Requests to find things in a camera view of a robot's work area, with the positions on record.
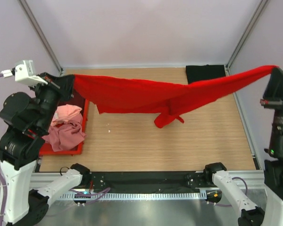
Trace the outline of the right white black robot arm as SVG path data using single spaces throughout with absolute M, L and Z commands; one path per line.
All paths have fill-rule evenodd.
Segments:
M 206 165 L 203 181 L 217 186 L 232 205 L 240 226 L 283 226 L 283 70 L 276 67 L 260 101 L 267 109 L 273 109 L 274 119 L 269 148 L 265 152 L 274 158 L 266 160 L 264 184 L 267 195 L 266 209 L 252 202 L 235 184 L 226 167 L 220 163 Z

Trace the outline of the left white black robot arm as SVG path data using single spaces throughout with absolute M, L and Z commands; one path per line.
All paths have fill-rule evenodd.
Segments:
M 0 118 L 8 129 L 0 139 L 0 225 L 34 226 L 61 195 L 90 184 L 90 170 L 76 163 L 50 184 L 30 188 L 43 137 L 59 103 L 72 98 L 74 81 L 73 75 L 42 73 L 41 80 L 30 86 L 35 97 L 17 92 L 4 101 Z

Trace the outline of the red t shirt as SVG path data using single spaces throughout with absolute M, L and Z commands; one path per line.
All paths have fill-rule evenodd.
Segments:
M 74 88 L 94 103 L 99 113 L 156 113 L 154 124 L 163 128 L 174 120 L 184 123 L 182 114 L 232 94 L 276 68 L 276 65 L 264 65 L 190 84 L 75 74 Z

